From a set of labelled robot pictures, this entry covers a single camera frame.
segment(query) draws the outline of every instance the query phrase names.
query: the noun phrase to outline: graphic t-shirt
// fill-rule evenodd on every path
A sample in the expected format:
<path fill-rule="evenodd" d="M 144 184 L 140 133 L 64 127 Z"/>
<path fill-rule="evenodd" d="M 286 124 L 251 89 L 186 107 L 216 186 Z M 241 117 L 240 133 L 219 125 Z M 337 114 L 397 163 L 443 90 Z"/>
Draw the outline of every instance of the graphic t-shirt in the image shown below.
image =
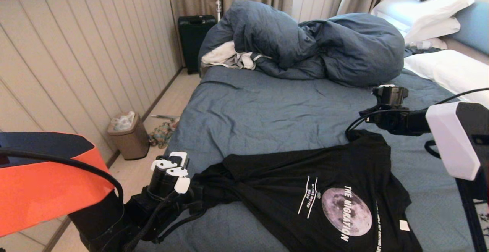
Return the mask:
<path fill-rule="evenodd" d="M 421 251 L 409 194 L 378 134 L 325 149 L 230 155 L 194 181 L 204 203 L 241 200 L 290 251 Z"/>

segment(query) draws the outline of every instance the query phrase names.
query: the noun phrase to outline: bed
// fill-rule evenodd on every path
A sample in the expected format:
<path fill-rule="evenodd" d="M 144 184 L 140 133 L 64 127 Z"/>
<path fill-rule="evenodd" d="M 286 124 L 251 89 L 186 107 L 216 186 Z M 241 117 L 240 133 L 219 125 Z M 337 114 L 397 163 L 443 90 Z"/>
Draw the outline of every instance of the bed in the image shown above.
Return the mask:
<path fill-rule="evenodd" d="M 190 176 L 229 154 L 251 155 L 346 144 L 346 127 L 376 103 L 371 88 L 325 78 L 281 79 L 270 71 L 211 66 L 183 112 L 168 152 L 189 154 Z M 426 108 L 452 95 L 403 69 L 389 84 L 406 87 L 404 106 Z M 392 172 L 410 194 L 406 215 L 425 251 L 474 250 L 455 180 L 423 148 L 430 134 L 393 136 L 375 125 L 392 148 Z M 188 216 L 183 213 L 179 219 Z M 217 205 L 153 245 L 138 251 L 287 251 L 241 202 Z"/>

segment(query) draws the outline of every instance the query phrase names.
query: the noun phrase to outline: black cable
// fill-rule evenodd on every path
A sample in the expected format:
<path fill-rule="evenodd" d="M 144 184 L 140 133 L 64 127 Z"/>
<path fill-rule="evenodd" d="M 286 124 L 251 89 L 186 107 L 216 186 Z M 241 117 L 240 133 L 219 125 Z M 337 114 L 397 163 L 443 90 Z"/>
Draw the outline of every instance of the black cable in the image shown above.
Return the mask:
<path fill-rule="evenodd" d="M 85 170 L 87 172 L 91 172 L 92 174 L 96 174 L 100 177 L 103 177 L 108 182 L 110 182 L 112 185 L 114 185 L 115 189 L 117 189 L 117 193 L 119 194 L 119 200 L 120 200 L 121 204 L 124 203 L 124 191 L 122 190 L 122 186 L 114 177 L 112 177 L 112 175 L 110 175 L 109 173 L 107 173 L 103 170 L 100 170 L 99 168 L 96 168 L 92 165 L 88 165 L 88 164 L 81 162 L 79 160 L 74 160 L 71 158 L 62 158 L 62 157 L 58 157 L 58 156 L 52 156 L 52 155 L 48 155 L 47 153 L 36 153 L 36 152 L 22 151 L 22 150 L 16 150 L 16 149 L 5 148 L 5 147 L 0 148 L 0 156 L 17 157 L 17 158 L 32 158 L 35 160 L 46 160 L 49 162 L 68 165 L 71 167 L 75 167 L 75 168 Z"/>
<path fill-rule="evenodd" d="M 435 103 L 435 105 L 438 105 L 438 104 L 443 104 L 443 103 L 445 103 L 445 102 L 447 102 L 447 101 L 450 101 L 450 100 L 452 100 L 452 99 L 454 99 L 454 98 L 456 98 L 456 97 L 461 97 L 461 96 L 463 96 L 463 95 L 466 95 L 466 94 L 471 94 L 471 93 L 473 93 L 473 92 L 482 92 L 483 90 L 489 90 L 489 87 L 488 87 L 488 88 L 480 88 L 480 89 L 475 89 L 475 90 L 468 90 L 467 92 L 461 92 L 460 94 L 456 94 L 456 95 L 454 95 L 454 96 L 452 96 L 452 97 L 449 97 L 449 98 L 444 99 L 444 100 L 442 100 L 442 101 L 440 101 L 440 102 L 438 102 L 438 103 Z"/>
<path fill-rule="evenodd" d="M 195 215 L 192 215 L 188 218 L 185 218 L 179 222 L 177 222 L 176 224 L 174 224 L 173 226 L 171 226 L 168 230 L 166 230 L 163 235 L 161 235 L 160 237 L 158 237 L 157 239 L 157 243 L 161 243 L 162 241 L 165 240 L 166 237 L 168 237 L 168 235 L 170 235 L 171 232 L 173 232 L 176 228 L 178 228 L 179 226 L 185 224 L 185 223 L 188 223 L 188 222 L 191 222 L 193 220 L 196 220 L 198 218 L 200 218 L 201 216 L 203 216 L 204 214 L 206 213 L 206 209 L 202 210 L 201 212 L 195 214 Z"/>
<path fill-rule="evenodd" d="M 432 156 L 434 156 L 435 158 L 442 158 L 440 156 L 440 153 L 437 153 L 435 152 L 433 149 L 431 149 L 431 146 L 435 146 L 436 143 L 435 141 L 431 140 L 431 141 L 427 141 L 425 144 L 424 144 L 424 149 Z"/>
<path fill-rule="evenodd" d="M 143 226 L 143 228 L 141 229 L 141 231 L 138 232 L 138 234 L 136 234 L 136 236 L 129 242 L 127 242 L 124 247 L 123 247 L 123 251 L 124 252 L 131 252 L 134 250 L 134 248 L 136 247 L 136 245 L 138 244 L 138 242 L 141 240 L 142 237 L 144 237 L 144 235 L 146 235 L 146 233 L 148 232 L 148 230 L 151 228 L 152 226 L 152 223 L 154 222 L 154 219 L 156 219 L 157 217 L 157 214 L 158 212 L 160 212 L 160 210 L 166 206 L 168 200 L 170 199 L 171 196 L 173 196 L 174 194 L 176 193 L 175 190 L 173 190 L 173 192 L 171 192 L 168 196 L 166 196 L 159 204 L 158 206 L 156 207 L 156 209 L 154 209 L 153 213 L 151 214 L 150 218 L 148 219 L 148 222 Z"/>
<path fill-rule="evenodd" d="M 365 121 L 367 118 L 369 118 L 370 116 L 376 115 L 377 113 L 409 113 L 409 112 L 411 112 L 411 111 L 402 110 L 402 109 L 391 109 L 391 110 L 381 110 L 381 111 L 374 111 L 372 113 L 368 113 L 365 116 L 361 116 L 361 117 L 357 118 L 355 121 L 353 121 L 348 126 L 348 128 L 346 128 L 345 135 L 348 136 L 348 132 L 355 129 L 356 127 L 358 127 L 358 125 L 363 123 L 363 121 Z"/>

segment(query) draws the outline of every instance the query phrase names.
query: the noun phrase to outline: trash can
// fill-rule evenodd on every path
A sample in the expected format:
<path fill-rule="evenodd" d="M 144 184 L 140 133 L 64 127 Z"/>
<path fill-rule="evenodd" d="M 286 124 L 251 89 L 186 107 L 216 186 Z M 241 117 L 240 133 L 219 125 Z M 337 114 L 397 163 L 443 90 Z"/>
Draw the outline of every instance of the trash can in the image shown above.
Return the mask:
<path fill-rule="evenodd" d="M 127 116 L 129 113 L 121 113 L 117 118 Z M 138 160 L 148 154 L 150 148 L 148 133 L 138 113 L 135 113 L 129 129 L 118 131 L 114 128 L 115 123 L 112 120 L 107 132 L 125 160 Z"/>

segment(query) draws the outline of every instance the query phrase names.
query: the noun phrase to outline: black suitcase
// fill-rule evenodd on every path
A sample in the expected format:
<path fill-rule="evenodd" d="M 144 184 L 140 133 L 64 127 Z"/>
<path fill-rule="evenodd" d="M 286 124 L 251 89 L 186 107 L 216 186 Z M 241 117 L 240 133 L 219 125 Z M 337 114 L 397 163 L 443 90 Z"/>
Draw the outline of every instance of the black suitcase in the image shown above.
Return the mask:
<path fill-rule="evenodd" d="M 197 60 L 199 50 L 207 32 L 215 23 L 213 15 L 182 16 L 178 18 L 178 31 L 180 32 L 183 57 L 189 74 L 199 71 L 200 61 Z"/>

